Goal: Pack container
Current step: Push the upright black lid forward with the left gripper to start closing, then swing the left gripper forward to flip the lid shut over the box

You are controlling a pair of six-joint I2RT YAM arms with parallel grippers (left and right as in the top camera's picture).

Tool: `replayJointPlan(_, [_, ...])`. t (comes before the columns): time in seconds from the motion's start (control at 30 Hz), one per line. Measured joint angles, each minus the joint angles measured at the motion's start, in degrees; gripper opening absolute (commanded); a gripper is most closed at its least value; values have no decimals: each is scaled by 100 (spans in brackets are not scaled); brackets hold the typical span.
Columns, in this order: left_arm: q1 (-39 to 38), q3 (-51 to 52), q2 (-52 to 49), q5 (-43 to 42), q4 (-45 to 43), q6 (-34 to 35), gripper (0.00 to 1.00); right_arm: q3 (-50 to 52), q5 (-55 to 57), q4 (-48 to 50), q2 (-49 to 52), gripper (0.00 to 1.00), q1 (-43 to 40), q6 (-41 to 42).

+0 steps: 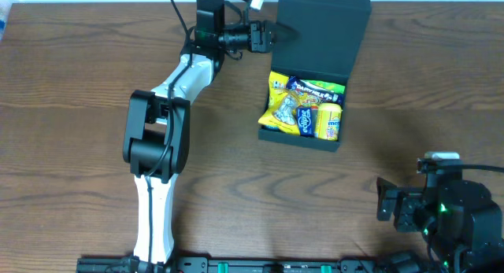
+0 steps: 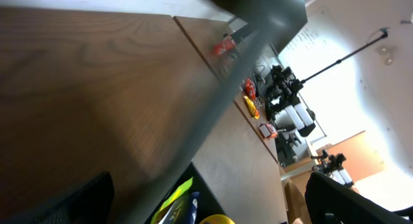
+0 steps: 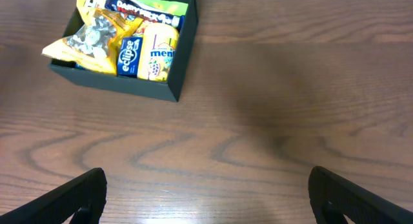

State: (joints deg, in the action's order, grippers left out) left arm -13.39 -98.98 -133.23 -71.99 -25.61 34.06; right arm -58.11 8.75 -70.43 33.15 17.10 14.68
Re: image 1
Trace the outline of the black gift box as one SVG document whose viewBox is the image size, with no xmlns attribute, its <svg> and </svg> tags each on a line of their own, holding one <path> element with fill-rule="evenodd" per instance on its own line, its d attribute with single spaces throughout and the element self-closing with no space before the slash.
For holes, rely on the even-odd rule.
<svg viewBox="0 0 504 273">
<path fill-rule="evenodd" d="M 279 0 L 276 22 L 294 28 L 301 38 L 275 45 L 271 72 L 346 86 L 371 14 L 370 0 Z M 337 141 L 290 135 L 260 124 L 261 140 L 335 151 Z"/>
</svg>

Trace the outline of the purple dairy milk chocolate bar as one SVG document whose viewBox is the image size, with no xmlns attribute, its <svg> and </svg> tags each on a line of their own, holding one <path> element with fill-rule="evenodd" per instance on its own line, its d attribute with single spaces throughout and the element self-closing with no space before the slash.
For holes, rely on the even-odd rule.
<svg viewBox="0 0 504 273">
<path fill-rule="evenodd" d="M 345 100 L 344 94 L 337 94 L 315 85 L 305 83 L 304 79 L 291 77 L 286 84 L 286 89 L 301 106 L 311 107 L 323 103 L 336 103 L 342 105 Z"/>
</svg>

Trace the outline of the haribo gummy bag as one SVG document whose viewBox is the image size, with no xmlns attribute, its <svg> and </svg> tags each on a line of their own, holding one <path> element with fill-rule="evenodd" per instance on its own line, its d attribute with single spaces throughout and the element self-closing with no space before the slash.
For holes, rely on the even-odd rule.
<svg viewBox="0 0 504 273">
<path fill-rule="evenodd" d="M 324 88 L 326 90 L 331 90 L 332 92 L 337 94 L 344 94 L 346 89 L 344 85 L 338 83 L 331 83 L 320 80 L 307 80 L 307 79 L 304 79 L 304 82 L 315 85 L 317 87 Z"/>
</svg>

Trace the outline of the yellow snack bag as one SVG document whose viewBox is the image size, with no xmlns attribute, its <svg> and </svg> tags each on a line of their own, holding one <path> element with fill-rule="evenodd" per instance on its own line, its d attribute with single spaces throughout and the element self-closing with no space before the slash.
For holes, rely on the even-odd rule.
<svg viewBox="0 0 504 273">
<path fill-rule="evenodd" d="M 287 89 L 288 76 L 278 72 L 269 74 L 269 103 L 258 123 L 290 135 L 300 135 L 295 110 L 298 98 Z"/>
</svg>

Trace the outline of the blue eclipse mints tin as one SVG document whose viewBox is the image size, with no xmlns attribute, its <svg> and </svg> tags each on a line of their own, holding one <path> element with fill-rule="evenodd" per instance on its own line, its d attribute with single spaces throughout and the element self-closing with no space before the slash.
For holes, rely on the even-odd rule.
<svg viewBox="0 0 504 273">
<path fill-rule="evenodd" d="M 299 134 L 304 137 L 313 137 L 317 122 L 318 108 L 316 106 L 299 106 L 296 109 L 296 118 Z"/>
</svg>

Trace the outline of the yellow candy tube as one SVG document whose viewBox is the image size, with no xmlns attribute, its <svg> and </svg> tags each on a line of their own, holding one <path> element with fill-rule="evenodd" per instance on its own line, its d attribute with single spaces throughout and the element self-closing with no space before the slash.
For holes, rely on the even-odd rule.
<svg viewBox="0 0 504 273">
<path fill-rule="evenodd" d="M 328 141 L 337 141 L 341 121 L 342 108 L 338 104 L 324 103 L 319 105 L 315 137 Z"/>
</svg>

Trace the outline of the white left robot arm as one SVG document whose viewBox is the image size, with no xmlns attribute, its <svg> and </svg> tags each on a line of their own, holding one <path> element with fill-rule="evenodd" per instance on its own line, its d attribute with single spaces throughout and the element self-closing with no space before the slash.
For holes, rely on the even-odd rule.
<svg viewBox="0 0 504 273">
<path fill-rule="evenodd" d="M 123 159 L 130 166 L 139 199 L 138 235 L 128 265 L 133 272 L 164 272 L 172 263 L 176 180 L 190 149 L 191 106 L 216 78 L 225 58 L 240 60 L 243 51 L 269 53 L 296 39 L 279 22 L 250 20 L 264 0 L 243 0 L 239 21 L 225 21 L 227 0 L 196 0 L 196 24 L 183 27 L 180 63 L 152 90 L 136 90 L 128 106 Z"/>
</svg>

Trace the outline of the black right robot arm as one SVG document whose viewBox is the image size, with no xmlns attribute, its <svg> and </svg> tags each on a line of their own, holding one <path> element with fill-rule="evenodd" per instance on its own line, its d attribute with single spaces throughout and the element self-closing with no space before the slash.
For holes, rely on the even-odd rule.
<svg viewBox="0 0 504 273">
<path fill-rule="evenodd" d="M 463 178 L 465 170 L 500 172 L 500 167 L 464 164 L 456 152 L 427 152 L 417 161 L 423 187 L 400 187 L 379 178 L 376 218 L 394 221 L 396 231 L 418 232 L 427 259 L 396 253 L 378 272 L 501 272 L 503 214 L 491 191 Z"/>
</svg>

